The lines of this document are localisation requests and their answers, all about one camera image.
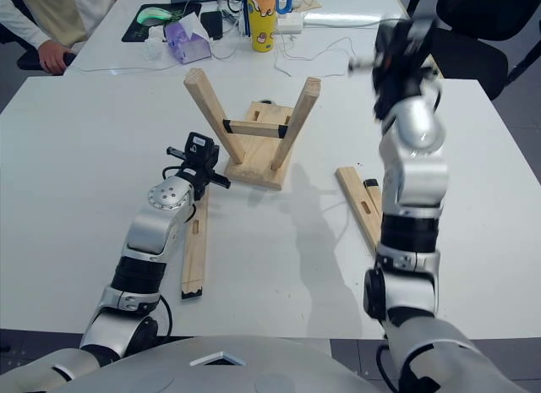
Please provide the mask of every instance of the wooden plank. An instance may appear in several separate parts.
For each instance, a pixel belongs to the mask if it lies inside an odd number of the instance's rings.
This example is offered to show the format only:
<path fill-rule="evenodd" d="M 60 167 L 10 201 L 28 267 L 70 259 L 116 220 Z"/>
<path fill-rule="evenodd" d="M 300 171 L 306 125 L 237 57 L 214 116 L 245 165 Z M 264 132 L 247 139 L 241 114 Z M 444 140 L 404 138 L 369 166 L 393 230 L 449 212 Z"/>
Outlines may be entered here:
<path fill-rule="evenodd" d="M 370 200 L 372 200 L 372 206 L 375 208 L 378 215 L 383 217 L 383 210 L 381 209 L 381 191 L 378 181 L 376 179 L 366 179 L 363 182 L 366 191 L 369 192 Z"/>
<path fill-rule="evenodd" d="M 214 129 L 229 156 L 235 163 L 242 163 L 244 159 L 243 147 L 235 135 L 228 133 L 223 127 L 223 120 L 227 118 L 226 113 L 221 108 L 216 93 L 203 69 L 190 69 L 184 78 L 184 86 L 205 116 L 206 121 Z"/>
<path fill-rule="evenodd" d="M 230 120 L 229 122 L 229 128 L 234 134 L 255 135 L 257 137 L 280 138 L 279 127 L 287 126 L 255 121 Z"/>
<path fill-rule="evenodd" d="M 272 159 L 272 170 L 278 170 L 281 168 L 284 161 L 287 159 L 295 139 L 301 131 L 306 118 L 310 114 L 312 107 L 320 96 L 321 80 L 316 78 L 307 78 L 304 83 L 303 91 L 297 100 L 297 104 L 293 109 L 291 119 L 289 120 L 289 128 L 287 129 L 286 136 L 281 141 L 274 158 Z"/>
<path fill-rule="evenodd" d="M 292 113 L 291 107 L 254 101 L 250 105 L 246 119 L 251 121 L 257 119 L 265 121 L 265 123 L 279 125 L 286 124 L 291 119 Z M 272 157 L 283 139 L 254 137 L 253 135 L 236 136 L 246 151 L 244 162 L 238 165 L 230 160 L 227 163 L 225 176 L 230 180 L 281 190 L 289 166 L 290 155 L 287 155 L 286 161 L 278 170 L 273 171 L 271 163 Z"/>
<path fill-rule="evenodd" d="M 370 251 L 375 254 L 375 249 L 380 241 L 381 219 L 372 205 L 372 200 L 363 186 L 360 176 L 354 167 L 349 166 L 336 169 L 336 177 L 347 196 L 347 201 L 352 206 L 353 214 L 363 228 Z"/>
<path fill-rule="evenodd" d="M 183 277 L 181 298 L 198 297 L 203 294 L 206 258 L 206 222 L 209 209 L 209 188 L 197 204 L 197 211 L 186 228 L 184 243 Z"/>

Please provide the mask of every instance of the white sleeve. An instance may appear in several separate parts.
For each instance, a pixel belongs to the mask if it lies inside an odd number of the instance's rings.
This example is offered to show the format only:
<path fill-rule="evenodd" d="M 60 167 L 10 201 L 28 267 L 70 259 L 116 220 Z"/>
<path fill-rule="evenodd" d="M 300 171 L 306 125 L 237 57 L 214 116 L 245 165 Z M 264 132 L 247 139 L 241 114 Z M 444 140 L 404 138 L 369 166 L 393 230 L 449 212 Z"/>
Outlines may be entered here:
<path fill-rule="evenodd" d="M 51 39 L 22 14 L 11 0 L 0 0 L 0 24 L 31 44 L 35 49 Z"/>

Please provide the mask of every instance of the green computer mouse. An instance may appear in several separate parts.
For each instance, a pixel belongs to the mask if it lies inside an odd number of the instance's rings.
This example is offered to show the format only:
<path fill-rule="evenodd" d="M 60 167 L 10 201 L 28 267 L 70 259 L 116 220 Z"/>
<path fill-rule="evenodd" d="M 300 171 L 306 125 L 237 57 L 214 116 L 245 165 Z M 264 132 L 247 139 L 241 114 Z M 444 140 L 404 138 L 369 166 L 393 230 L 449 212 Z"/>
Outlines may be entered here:
<path fill-rule="evenodd" d="M 164 24 L 172 18 L 172 14 L 163 8 L 147 7 L 137 14 L 137 22 L 145 27 Z"/>

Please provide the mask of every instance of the power strip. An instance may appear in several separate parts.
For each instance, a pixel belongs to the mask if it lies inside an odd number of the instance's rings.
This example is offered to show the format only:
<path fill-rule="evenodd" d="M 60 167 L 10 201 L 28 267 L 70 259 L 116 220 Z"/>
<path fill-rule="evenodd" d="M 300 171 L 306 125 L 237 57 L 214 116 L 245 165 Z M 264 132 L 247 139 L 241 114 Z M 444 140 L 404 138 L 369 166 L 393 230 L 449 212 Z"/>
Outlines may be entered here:
<path fill-rule="evenodd" d="M 300 34 L 303 32 L 304 18 L 301 13 L 287 13 L 285 17 L 278 17 L 276 32 L 278 34 Z"/>

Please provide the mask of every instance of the white cable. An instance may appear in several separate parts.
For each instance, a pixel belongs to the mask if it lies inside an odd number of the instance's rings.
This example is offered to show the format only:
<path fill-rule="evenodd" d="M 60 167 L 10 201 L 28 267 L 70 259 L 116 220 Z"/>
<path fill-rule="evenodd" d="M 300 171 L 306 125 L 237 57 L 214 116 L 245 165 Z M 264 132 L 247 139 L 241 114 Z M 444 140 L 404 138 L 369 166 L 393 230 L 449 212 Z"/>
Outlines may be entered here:
<path fill-rule="evenodd" d="M 167 70 L 167 69 L 170 69 L 170 68 L 174 68 L 175 66 L 178 66 L 178 65 L 182 65 L 182 64 L 181 63 L 174 63 L 173 65 L 166 66 L 165 68 L 145 68 L 145 67 L 142 67 L 142 66 L 127 66 L 127 67 L 122 67 L 122 68 L 100 68 L 100 69 L 82 69 L 82 68 L 77 68 L 74 65 L 69 65 L 68 69 L 74 69 L 74 70 L 77 70 L 79 72 L 105 72 L 105 71 L 111 72 L 113 70 L 132 70 L 133 69 L 134 74 L 141 74 L 141 73 L 145 73 L 145 72 Z"/>
<path fill-rule="evenodd" d="M 238 21 L 240 20 L 240 14 L 241 14 L 241 13 L 242 13 L 242 10 L 241 10 L 241 12 L 238 13 L 237 19 L 235 20 L 235 24 L 233 24 L 233 27 L 231 27 L 229 30 L 227 30 L 227 31 L 223 34 L 223 37 L 222 37 L 219 41 L 215 42 L 214 45 L 211 45 L 211 46 L 210 46 L 210 51 L 212 52 L 212 57 L 215 57 L 215 58 L 216 58 L 217 60 L 219 60 L 219 61 L 225 61 L 225 60 L 229 59 L 230 57 L 234 57 L 235 55 L 237 55 L 237 50 L 238 50 L 238 47 L 239 47 L 240 41 L 241 41 L 241 34 L 240 34 L 240 31 L 238 32 L 238 42 L 237 42 L 237 45 L 235 46 L 235 49 L 233 49 L 233 51 L 232 51 L 229 55 L 226 55 L 225 57 L 221 57 L 221 56 L 216 55 L 216 53 L 215 53 L 215 47 L 217 47 L 217 46 L 220 44 L 220 42 L 223 42 L 223 40 L 224 40 L 227 36 L 229 36 L 233 30 L 235 30 L 235 29 L 237 28 L 237 26 L 238 26 Z"/>
<path fill-rule="evenodd" d="M 349 52 L 344 48 L 332 48 L 334 45 L 336 45 L 337 43 L 339 43 L 341 41 L 349 41 L 353 56 L 354 57 L 357 56 L 357 53 L 353 49 L 353 41 L 352 41 L 351 37 L 349 37 L 349 36 L 344 36 L 341 39 L 332 42 L 324 50 L 316 53 L 312 57 L 294 57 L 294 56 L 290 55 L 289 53 L 287 53 L 287 44 L 286 44 L 286 42 L 284 40 L 283 35 L 280 35 L 280 37 L 281 37 L 281 41 L 282 41 L 282 44 L 283 44 L 283 48 L 281 48 L 280 46 L 276 46 L 276 47 L 278 48 L 279 51 L 283 50 L 283 57 L 285 59 L 291 60 L 291 61 L 311 62 L 311 61 L 314 61 L 317 57 L 323 55 L 324 53 L 331 52 L 333 50 L 338 50 L 340 52 L 345 52 L 349 56 L 350 55 Z M 292 77 L 292 75 L 288 71 L 286 71 L 285 69 L 282 69 L 282 68 L 280 68 L 278 66 L 278 51 L 275 53 L 274 67 L 275 67 L 276 70 L 282 72 L 283 74 L 289 76 L 290 78 Z M 330 77 L 330 76 L 344 76 L 345 74 L 347 74 L 347 71 L 344 72 L 343 74 L 326 74 L 326 75 L 320 76 L 320 77 L 326 78 L 326 77 Z"/>

